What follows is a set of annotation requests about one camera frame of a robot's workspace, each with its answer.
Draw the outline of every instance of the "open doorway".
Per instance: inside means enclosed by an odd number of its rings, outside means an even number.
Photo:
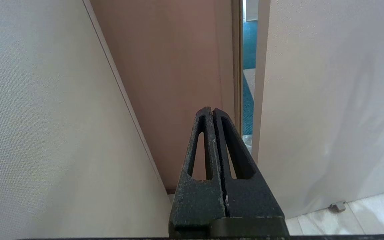
[[[251,152],[259,0],[242,0],[242,139]]]

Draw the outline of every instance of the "white wall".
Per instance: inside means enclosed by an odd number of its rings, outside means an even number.
[[[258,163],[286,217],[384,192],[384,1],[273,0],[264,31]]]
[[[253,21],[257,20],[259,11],[259,0],[247,0],[245,8],[245,20]]]
[[[0,1],[0,239],[168,235],[126,97],[82,1]]]

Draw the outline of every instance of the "white door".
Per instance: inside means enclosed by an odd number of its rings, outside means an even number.
[[[384,192],[384,1],[270,5],[253,148],[286,217]]]
[[[168,236],[126,100],[83,1],[0,1],[0,239]]]

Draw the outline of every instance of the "blue carpet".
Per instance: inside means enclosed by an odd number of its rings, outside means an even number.
[[[254,100],[250,88],[242,73],[242,135],[253,134]]]
[[[243,68],[256,68],[256,50],[257,50],[257,21],[244,22],[242,24],[243,33]],[[253,111],[254,100],[251,96],[250,88],[242,74],[242,134],[253,134]]]
[[[243,67],[244,69],[256,68],[256,49],[257,49],[257,21],[244,22],[242,24],[242,40],[244,43]]]

